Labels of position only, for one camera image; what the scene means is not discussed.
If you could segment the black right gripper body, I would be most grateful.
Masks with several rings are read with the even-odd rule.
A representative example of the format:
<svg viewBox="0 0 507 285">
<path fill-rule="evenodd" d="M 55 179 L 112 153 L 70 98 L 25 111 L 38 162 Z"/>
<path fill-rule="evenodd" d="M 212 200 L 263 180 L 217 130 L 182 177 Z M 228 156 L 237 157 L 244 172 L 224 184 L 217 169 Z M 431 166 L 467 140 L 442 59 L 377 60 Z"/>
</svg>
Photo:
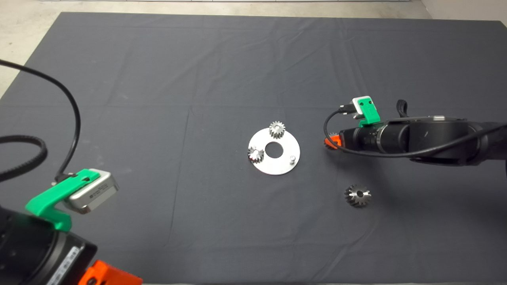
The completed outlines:
<svg viewBox="0 0 507 285">
<path fill-rule="evenodd" d="M 387 130 L 387 124 L 341 130 L 341 146 L 357 152 L 387 153 Z"/>
</svg>

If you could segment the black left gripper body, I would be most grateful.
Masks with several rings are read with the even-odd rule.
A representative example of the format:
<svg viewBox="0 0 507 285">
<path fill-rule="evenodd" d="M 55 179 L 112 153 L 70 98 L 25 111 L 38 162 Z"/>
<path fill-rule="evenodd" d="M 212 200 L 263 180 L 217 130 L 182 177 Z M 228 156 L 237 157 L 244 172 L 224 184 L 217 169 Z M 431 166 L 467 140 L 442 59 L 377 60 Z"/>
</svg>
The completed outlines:
<svg viewBox="0 0 507 285">
<path fill-rule="evenodd" d="M 40 218 L 0 211 L 2 285 L 76 285 L 97 246 Z"/>
</svg>

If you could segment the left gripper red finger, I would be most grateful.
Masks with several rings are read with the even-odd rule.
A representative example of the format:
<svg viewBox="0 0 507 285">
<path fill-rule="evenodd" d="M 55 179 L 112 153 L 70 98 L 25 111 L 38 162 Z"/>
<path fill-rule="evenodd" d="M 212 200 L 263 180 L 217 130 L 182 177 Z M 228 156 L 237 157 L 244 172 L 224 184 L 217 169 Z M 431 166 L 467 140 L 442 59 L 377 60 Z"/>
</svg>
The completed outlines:
<svg viewBox="0 0 507 285">
<path fill-rule="evenodd" d="M 104 261 L 96 260 L 81 277 L 80 285 L 141 285 L 143 280 Z"/>
</svg>

